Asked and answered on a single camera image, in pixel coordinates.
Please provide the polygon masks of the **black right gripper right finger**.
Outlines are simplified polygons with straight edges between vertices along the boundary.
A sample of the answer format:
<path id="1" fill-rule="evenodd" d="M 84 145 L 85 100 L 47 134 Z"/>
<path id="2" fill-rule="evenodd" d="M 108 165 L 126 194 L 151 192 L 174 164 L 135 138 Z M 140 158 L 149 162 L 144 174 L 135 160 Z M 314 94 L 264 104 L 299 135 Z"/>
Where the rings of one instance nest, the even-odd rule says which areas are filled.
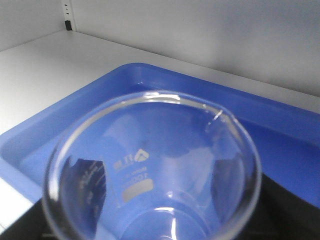
<path id="1" fill-rule="evenodd" d="M 256 209 L 238 240 L 318 240 L 320 209 L 262 175 Z"/>

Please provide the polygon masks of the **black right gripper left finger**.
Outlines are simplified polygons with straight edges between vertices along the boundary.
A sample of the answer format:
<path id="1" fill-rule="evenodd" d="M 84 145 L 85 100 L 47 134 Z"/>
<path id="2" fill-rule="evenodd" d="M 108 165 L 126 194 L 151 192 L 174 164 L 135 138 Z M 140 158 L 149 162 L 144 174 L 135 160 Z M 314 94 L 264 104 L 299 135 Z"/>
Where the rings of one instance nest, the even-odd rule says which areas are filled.
<path id="1" fill-rule="evenodd" d="M 12 223 L 3 233 L 1 240 L 57 240 L 51 230 L 39 199 L 30 209 Z"/>

